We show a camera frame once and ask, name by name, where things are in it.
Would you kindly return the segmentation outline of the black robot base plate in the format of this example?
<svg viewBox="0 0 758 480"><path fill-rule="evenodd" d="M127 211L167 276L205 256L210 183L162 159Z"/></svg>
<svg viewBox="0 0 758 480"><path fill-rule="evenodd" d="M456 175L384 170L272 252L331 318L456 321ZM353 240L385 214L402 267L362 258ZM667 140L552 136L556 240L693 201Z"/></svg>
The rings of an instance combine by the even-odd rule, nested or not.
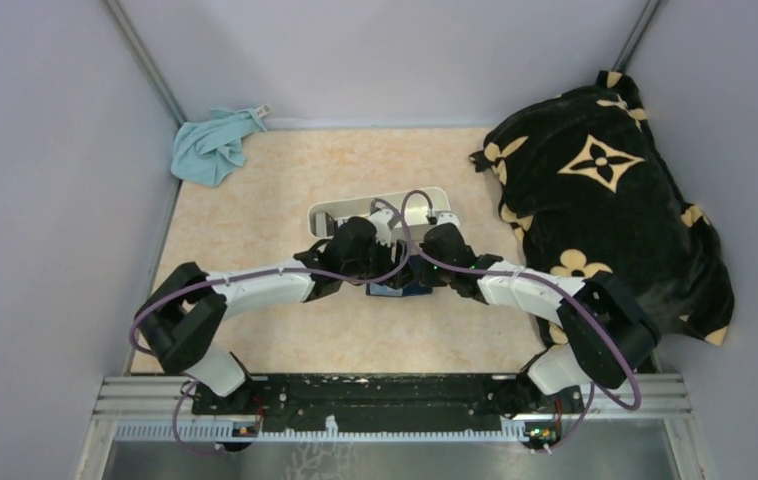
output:
<svg viewBox="0 0 758 480"><path fill-rule="evenodd" d="M553 423L585 407L577 387L547 396L514 374L268 374L226 397L201 385L192 399L195 415L247 415L264 433L490 433L517 415Z"/></svg>

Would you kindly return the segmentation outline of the blue leather card holder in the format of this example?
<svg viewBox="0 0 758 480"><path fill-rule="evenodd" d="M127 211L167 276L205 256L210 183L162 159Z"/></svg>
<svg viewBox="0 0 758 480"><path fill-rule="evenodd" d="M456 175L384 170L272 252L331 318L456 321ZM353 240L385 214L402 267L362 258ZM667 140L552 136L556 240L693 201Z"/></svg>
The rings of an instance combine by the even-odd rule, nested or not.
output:
<svg viewBox="0 0 758 480"><path fill-rule="evenodd" d="M407 298L431 295L434 288L424 285L418 280L412 280L404 284L391 285L390 283L369 283L366 285L366 295L382 298Z"/></svg>

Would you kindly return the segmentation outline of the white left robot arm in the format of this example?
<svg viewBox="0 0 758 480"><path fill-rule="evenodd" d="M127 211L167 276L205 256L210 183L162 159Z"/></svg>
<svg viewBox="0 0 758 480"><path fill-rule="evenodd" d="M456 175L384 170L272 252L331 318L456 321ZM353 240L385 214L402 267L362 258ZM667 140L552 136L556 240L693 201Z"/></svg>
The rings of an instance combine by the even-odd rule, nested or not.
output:
<svg viewBox="0 0 758 480"><path fill-rule="evenodd" d="M394 208L351 217L334 235L274 266L206 272L196 263L177 267L136 313L130 337L170 375L184 374L219 397L243 387L249 373L215 345L221 324L241 314L336 294L345 283L392 279L404 265L393 253Z"/></svg>

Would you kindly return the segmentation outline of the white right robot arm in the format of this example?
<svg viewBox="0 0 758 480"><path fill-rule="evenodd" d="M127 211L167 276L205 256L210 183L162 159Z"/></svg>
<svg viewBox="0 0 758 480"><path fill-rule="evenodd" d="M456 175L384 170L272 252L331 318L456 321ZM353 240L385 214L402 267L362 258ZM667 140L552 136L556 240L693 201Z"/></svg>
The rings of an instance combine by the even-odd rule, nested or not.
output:
<svg viewBox="0 0 758 480"><path fill-rule="evenodd" d="M423 283L448 286L460 297L490 306L517 308L565 334L521 371L540 393L595 384L615 389L634 378L634 370L656 348L661 332L629 289L613 274L561 277L514 265L491 254L476 255L465 242L456 216L428 218L419 243L427 265Z"/></svg>

